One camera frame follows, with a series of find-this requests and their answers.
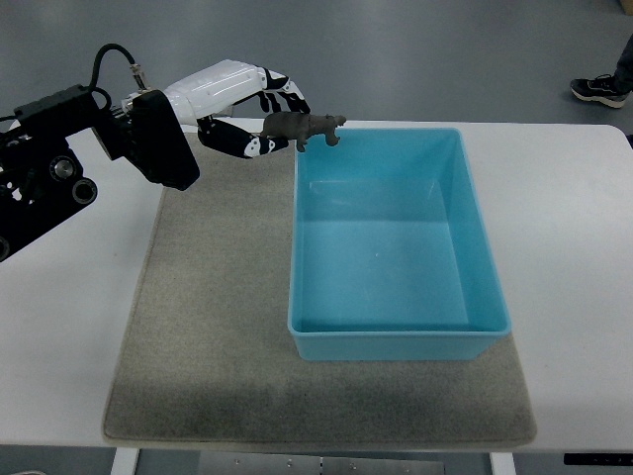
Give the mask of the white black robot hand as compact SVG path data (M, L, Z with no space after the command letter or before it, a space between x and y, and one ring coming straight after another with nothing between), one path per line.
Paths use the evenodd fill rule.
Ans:
M286 147L294 135L281 122L311 117L302 92L286 75L263 66L223 60L166 89L153 90L140 66L131 61L137 92L119 109L106 108L93 131L111 159L126 158L150 182L185 190L200 169L184 137L195 127L202 145L250 159ZM273 130L250 133L218 118L234 105L257 97L271 115Z

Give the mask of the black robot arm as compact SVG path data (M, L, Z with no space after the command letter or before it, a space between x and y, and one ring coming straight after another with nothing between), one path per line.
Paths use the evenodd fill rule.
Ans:
M73 85L17 107L1 120L18 126L1 134L1 259L6 260L82 209L98 195L95 182L67 138L91 130L111 159L135 152L133 123L98 86L102 60L110 50L130 64L141 92L140 66L118 44L102 46L87 85Z

